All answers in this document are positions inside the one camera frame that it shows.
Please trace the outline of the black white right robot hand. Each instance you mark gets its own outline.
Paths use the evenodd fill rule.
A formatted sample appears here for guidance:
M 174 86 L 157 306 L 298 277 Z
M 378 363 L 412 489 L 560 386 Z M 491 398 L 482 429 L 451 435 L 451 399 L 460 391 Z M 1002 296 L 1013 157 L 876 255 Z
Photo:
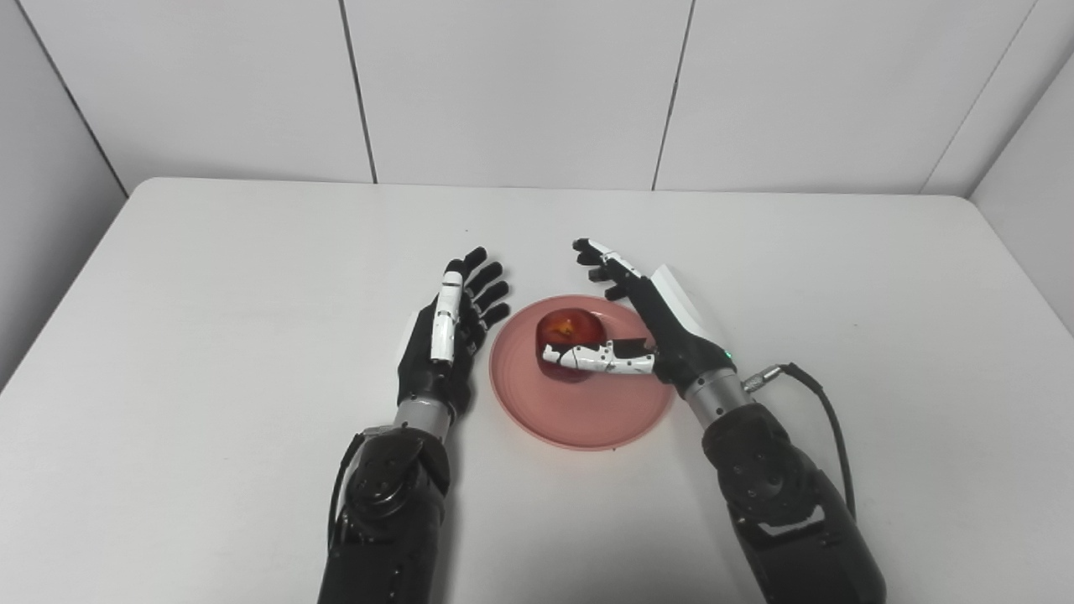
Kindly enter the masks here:
M 681 394 L 698 385 L 703 375 L 735 368 L 732 355 L 706 328 L 672 267 L 661 264 L 652 274 L 644 274 L 621 253 L 593 238 L 577 238 L 572 248 L 576 263 L 587 267 L 590 281 L 610 283 L 607 299 L 628 300 L 652 343 L 648 345 L 645 339 L 548 343 L 538 348 L 542 362 L 587 373 L 651 374 L 662 383 L 671 383 Z

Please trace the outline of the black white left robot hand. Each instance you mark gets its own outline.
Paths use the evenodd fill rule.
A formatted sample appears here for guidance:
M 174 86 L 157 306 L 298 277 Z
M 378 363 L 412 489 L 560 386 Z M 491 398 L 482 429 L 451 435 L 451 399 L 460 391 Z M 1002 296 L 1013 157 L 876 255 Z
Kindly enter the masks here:
M 441 289 L 415 315 L 400 359 L 400 403 L 434 400 L 453 420 L 471 408 L 471 370 L 491 329 L 510 315 L 505 268 L 477 246 L 449 261 Z

